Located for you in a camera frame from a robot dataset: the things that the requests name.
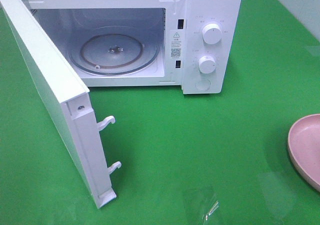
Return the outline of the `round white door button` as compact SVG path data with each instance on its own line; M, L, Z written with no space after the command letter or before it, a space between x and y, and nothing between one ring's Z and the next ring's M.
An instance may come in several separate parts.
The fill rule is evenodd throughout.
M211 82L208 79L201 79L195 84L195 87L199 91L207 91L210 88L210 86L211 86Z

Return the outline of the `white microwave knob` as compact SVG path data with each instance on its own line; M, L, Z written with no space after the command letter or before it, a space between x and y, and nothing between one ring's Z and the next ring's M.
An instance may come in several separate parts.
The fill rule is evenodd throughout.
M213 73L216 70L216 67L216 60L210 55L202 56L198 60L199 71L203 74Z
M201 32L203 41L208 45L218 43L223 36L222 27L216 22L206 24Z

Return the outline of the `white microwave door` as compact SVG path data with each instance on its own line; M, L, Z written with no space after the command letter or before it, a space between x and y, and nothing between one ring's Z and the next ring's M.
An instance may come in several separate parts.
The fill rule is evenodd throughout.
M110 179L121 167L108 165L100 131L113 116L96 120L89 89L22 0L0 0L36 90L96 206L116 198Z

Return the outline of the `pink round plate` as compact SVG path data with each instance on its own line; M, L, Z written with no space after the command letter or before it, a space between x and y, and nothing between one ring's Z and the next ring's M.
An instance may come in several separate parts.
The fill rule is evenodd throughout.
M320 190L320 115L310 114L297 120L287 138L289 157L304 180Z

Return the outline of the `white warning sticker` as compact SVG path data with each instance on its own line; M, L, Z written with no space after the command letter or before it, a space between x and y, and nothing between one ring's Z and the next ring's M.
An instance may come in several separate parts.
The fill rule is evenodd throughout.
M169 34L169 55L172 59L180 59L185 45L185 32L182 29L171 30Z

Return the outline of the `white microwave oven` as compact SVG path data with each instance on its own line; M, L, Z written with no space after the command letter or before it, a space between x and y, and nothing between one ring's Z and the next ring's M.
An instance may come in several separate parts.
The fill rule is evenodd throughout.
M87 87L223 86L241 0L0 0L16 38Z

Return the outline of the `glass microwave turntable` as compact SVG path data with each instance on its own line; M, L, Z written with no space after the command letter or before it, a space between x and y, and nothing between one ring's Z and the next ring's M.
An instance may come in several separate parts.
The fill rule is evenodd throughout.
M130 26L106 26L77 37L69 57L74 65L92 74L125 75L151 64L162 45L162 33Z

